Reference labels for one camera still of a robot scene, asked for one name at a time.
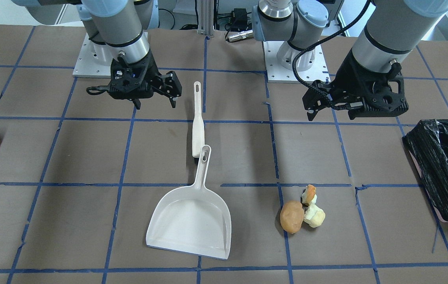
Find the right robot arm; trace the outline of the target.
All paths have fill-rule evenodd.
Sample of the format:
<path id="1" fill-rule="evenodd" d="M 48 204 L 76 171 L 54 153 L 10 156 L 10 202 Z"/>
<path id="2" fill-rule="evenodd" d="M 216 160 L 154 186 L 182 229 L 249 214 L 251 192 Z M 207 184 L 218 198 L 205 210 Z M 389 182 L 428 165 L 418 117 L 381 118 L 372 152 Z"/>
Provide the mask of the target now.
<path id="1" fill-rule="evenodd" d="M 75 5 L 89 39 L 105 46 L 112 56 L 110 81 L 106 86 L 86 89 L 89 95 L 107 92 L 113 99 L 126 99 L 141 108 L 141 99 L 157 92 L 170 101 L 172 108 L 182 94 L 174 71 L 162 75 L 143 29 L 133 0 L 15 0 L 23 7 Z"/>

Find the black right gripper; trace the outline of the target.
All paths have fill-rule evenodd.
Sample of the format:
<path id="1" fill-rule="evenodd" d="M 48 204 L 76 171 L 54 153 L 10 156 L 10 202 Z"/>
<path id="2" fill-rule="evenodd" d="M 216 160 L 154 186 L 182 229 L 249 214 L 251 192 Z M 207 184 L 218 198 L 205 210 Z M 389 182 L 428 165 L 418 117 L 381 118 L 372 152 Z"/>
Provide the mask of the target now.
<path id="1" fill-rule="evenodd" d="M 168 97 L 171 107 L 176 108 L 182 86 L 174 71 L 166 75 L 159 72 L 151 51 L 135 63 L 126 62 L 124 54 L 112 60 L 111 81 L 108 87 L 112 98 L 132 99 L 136 110 L 140 110 L 140 99 L 148 99 L 154 92 Z"/>

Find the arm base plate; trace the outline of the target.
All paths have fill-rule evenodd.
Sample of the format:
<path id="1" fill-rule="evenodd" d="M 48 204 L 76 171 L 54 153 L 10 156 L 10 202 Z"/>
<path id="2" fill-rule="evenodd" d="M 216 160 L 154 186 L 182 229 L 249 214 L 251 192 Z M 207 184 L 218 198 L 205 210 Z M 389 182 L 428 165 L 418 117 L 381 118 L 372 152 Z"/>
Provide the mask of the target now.
<path id="1" fill-rule="evenodd" d="M 146 31 L 143 31 L 139 40 L 126 47 L 98 45 L 86 34 L 73 75 L 79 78 L 110 78 L 112 60 L 117 59 L 118 54 L 123 54 L 128 64 L 133 64 L 143 59 L 149 50 Z"/>
<path id="2" fill-rule="evenodd" d="M 292 60 L 299 51 L 291 50 L 289 45 L 284 47 L 282 41 L 265 41 L 263 48 L 268 82 L 298 83 L 292 70 Z M 299 77 L 310 84 L 315 80 L 331 81 L 320 45 L 298 59 L 296 70 Z"/>

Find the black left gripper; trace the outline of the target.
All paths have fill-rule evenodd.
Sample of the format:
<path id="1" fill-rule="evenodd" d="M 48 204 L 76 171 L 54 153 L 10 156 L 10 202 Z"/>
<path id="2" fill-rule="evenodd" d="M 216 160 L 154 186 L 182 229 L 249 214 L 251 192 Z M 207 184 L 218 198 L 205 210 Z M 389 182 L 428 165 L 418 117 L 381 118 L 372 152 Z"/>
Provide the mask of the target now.
<path id="1" fill-rule="evenodd" d="M 324 108 L 347 110 L 351 120 L 397 117 L 407 112 L 402 65 L 396 59 L 391 61 L 385 73 L 373 72 L 349 52 L 331 83 L 316 80 L 308 87 L 302 98 L 308 120 L 313 121 Z"/>

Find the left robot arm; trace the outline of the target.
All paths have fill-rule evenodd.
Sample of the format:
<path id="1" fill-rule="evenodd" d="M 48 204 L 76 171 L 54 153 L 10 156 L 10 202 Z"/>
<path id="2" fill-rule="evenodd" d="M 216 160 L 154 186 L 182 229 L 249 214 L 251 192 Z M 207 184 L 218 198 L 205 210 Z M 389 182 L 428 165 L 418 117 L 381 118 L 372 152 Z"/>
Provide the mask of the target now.
<path id="1" fill-rule="evenodd" d="M 375 10 L 330 83 L 308 83 L 300 75 L 317 46 L 347 31 Z M 321 39 L 329 13 L 316 0 L 260 0 L 251 11 L 254 38 L 281 41 L 278 59 L 307 87 L 302 98 L 312 121 L 324 108 L 348 111 L 355 118 L 397 117 L 409 109 L 402 62 L 448 12 L 448 0 L 368 0 L 355 20 Z"/>

